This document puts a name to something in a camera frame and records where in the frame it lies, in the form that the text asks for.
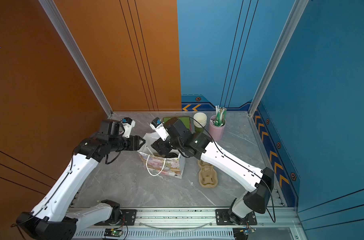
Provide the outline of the green paper napkin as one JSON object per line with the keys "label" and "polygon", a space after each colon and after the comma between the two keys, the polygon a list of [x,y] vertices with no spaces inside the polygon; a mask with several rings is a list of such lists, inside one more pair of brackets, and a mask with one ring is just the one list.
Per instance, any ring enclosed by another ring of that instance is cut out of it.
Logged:
{"label": "green paper napkin", "polygon": [[183,124],[185,125],[185,127],[186,127],[188,130],[191,130],[191,122],[190,122],[190,118],[189,118],[189,117],[181,117],[180,119],[181,119],[181,121],[183,122]]}

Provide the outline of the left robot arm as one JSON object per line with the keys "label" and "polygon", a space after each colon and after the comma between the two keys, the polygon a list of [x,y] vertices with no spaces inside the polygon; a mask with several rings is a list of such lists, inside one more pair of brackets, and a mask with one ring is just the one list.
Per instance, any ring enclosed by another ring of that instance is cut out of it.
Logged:
{"label": "left robot arm", "polygon": [[47,195],[31,212],[22,212],[12,227],[35,240],[71,240],[76,233],[96,223],[123,224],[121,206],[114,201],[103,200],[73,214],[69,214],[68,209],[96,166],[102,160],[110,164],[110,153],[135,152],[145,144],[140,136],[131,135],[135,124],[131,118],[102,121],[95,134],[74,148],[68,166]]}

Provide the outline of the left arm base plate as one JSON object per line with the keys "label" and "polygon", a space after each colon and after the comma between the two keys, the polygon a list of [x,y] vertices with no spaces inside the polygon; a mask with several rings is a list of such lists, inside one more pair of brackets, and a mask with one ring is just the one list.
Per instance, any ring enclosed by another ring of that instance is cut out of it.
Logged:
{"label": "left arm base plate", "polygon": [[137,210],[120,209],[113,210],[111,216],[106,220],[95,224],[95,226],[133,226],[136,221]]}

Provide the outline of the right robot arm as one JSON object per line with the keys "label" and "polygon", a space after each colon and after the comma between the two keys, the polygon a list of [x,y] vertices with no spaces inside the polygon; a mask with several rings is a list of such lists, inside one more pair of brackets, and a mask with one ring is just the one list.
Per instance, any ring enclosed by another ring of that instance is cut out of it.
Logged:
{"label": "right robot arm", "polygon": [[243,225],[251,212],[264,214],[274,188],[274,171],[254,167],[221,148],[212,138],[203,133],[184,137],[159,138],[152,144],[159,155],[177,150],[186,158],[195,157],[211,164],[244,187],[244,195],[236,198],[228,210],[230,221]]}

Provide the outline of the cartoon animal paper gift bag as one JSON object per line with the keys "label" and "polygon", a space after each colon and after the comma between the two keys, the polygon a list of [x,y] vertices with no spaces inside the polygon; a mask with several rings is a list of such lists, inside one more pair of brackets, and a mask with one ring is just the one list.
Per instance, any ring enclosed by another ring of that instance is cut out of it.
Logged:
{"label": "cartoon animal paper gift bag", "polygon": [[183,157],[178,151],[173,150],[171,153],[178,154],[178,158],[167,159],[160,156],[152,147],[151,144],[154,143],[159,138],[157,133],[146,133],[143,139],[146,143],[137,152],[145,164],[148,173],[156,177],[158,175],[165,175],[169,177],[174,177],[177,179],[182,179],[184,168],[186,165],[186,158]]}

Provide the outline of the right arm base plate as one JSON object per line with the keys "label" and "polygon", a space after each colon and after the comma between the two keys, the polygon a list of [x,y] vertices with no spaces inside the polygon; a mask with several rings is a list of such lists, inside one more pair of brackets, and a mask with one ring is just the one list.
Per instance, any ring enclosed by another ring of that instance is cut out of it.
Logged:
{"label": "right arm base plate", "polygon": [[229,209],[216,209],[216,223],[218,226],[227,226],[227,225],[238,225],[238,226],[256,226],[257,218],[255,216],[255,212],[250,212],[244,218],[240,218],[233,213],[229,213]]}

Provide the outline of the black plastic cup lid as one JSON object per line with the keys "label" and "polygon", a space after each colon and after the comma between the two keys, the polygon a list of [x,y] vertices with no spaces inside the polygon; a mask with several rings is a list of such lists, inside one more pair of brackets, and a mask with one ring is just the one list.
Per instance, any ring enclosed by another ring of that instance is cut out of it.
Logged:
{"label": "black plastic cup lid", "polygon": [[167,159],[172,159],[172,158],[178,158],[178,154],[176,153],[168,153],[167,155],[165,155],[165,158]]}

